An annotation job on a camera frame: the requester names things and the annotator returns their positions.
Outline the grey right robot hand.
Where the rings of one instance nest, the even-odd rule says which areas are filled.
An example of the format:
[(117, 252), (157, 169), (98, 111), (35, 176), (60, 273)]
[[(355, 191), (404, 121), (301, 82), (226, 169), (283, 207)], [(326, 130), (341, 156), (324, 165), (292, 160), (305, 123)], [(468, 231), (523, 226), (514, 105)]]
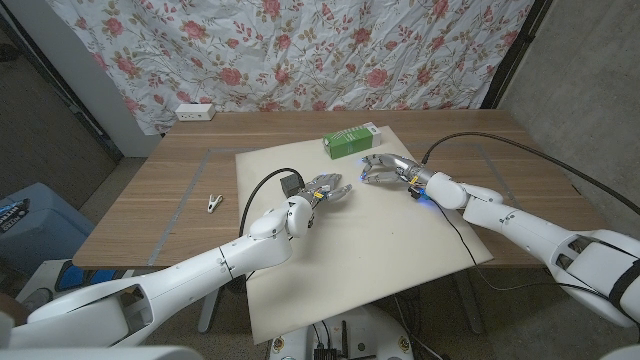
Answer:
[(427, 184), (435, 175), (415, 161), (395, 154), (371, 154), (365, 156), (360, 180), (368, 184), (404, 182), (412, 185)]

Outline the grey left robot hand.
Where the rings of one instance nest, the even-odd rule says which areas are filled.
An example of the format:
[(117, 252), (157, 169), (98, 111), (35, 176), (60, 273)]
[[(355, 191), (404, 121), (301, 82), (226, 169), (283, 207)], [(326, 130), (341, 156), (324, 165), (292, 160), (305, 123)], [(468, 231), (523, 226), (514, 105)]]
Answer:
[(322, 202), (335, 202), (352, 190), (351, 184), (341, 186), (341, 179), (342, 175), (338, 173), (320, 174), (306, 183), (298, 195), (306, 199), (312, 208)]

